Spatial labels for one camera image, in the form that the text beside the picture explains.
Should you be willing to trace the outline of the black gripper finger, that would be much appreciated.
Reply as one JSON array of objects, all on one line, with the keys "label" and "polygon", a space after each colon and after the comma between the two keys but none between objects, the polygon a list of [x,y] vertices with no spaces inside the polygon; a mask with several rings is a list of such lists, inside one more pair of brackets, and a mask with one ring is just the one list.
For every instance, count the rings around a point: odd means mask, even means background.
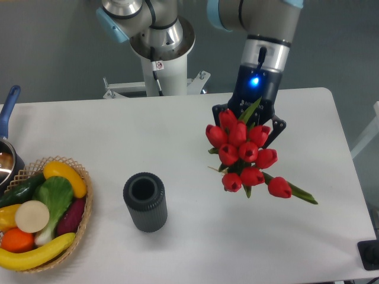
[{"label": "black gripper finger", "polygon": [[272,131],[268,135],[265,144],[262,146],[263,149],[268,148],[268,146],[285,130],[287,123],[286,121],[279,118],[277,115],[272,117]]},{"label": "black gripper finger", "polygon": [[227,111],[227,104],[215,105],[212,107],[215,125],[220,128],[227,128],[229,126],[229,115]]}]

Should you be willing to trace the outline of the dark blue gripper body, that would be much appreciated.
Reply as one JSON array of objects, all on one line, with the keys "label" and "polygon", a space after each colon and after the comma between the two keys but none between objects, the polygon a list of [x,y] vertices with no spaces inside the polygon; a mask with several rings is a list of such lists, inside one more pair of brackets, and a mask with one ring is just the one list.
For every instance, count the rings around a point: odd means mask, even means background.
[{"label": "dark blue gripper body", "polygon": [[274,103],[282,73],[241,65],[233,95],[227,103],[235,116],[240,116],[249,106],[260,100],[257,123],[266,123],[275,114]]}]

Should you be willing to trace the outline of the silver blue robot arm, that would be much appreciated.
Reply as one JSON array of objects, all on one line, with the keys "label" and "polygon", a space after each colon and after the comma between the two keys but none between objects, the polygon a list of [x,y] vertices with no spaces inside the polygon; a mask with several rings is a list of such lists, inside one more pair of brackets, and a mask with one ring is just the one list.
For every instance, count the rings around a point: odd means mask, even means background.
[{"label": "silver blue robot arm", "polygon": [[[225,109],[241,115],[259,102],[248,123],[271,121],[269,143],[285,129],[274,103],[302,8],[302,1],[207,2],[214,27],[247,33],[233,95],[228,103],[213,107],[215,117]],[[96,15],[112,39],[129,42],[140,57],[147,96],[189,93],[187,56],[195,34],[178,14],[177,1],[103,1]]]}]

